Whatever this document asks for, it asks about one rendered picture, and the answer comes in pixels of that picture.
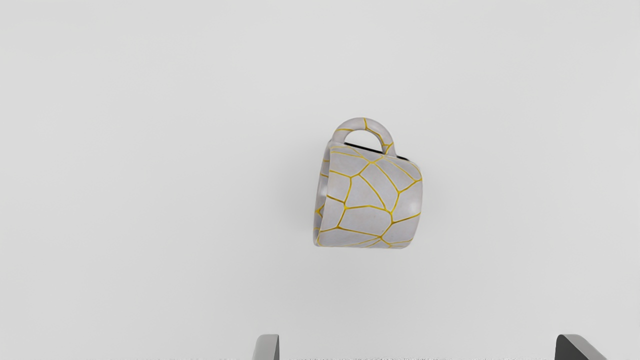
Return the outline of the grey mug with yellow cracks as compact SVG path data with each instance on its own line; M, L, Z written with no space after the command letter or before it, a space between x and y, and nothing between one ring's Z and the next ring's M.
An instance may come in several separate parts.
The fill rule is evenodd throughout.
M422 212L419 167L396 153L379 122L356 117L334 130L320 168L313 243L320 248L404 249Z

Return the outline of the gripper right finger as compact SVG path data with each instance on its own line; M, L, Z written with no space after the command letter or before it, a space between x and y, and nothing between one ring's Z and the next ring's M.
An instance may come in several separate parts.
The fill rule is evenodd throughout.
M590 342L576 333L560 334L555 344L555 360L607 360Z

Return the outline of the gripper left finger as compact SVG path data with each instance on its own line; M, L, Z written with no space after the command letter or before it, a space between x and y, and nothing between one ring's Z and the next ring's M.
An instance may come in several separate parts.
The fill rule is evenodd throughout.
M253 360L280 360L280 344L277 333L265 333L257 338Z

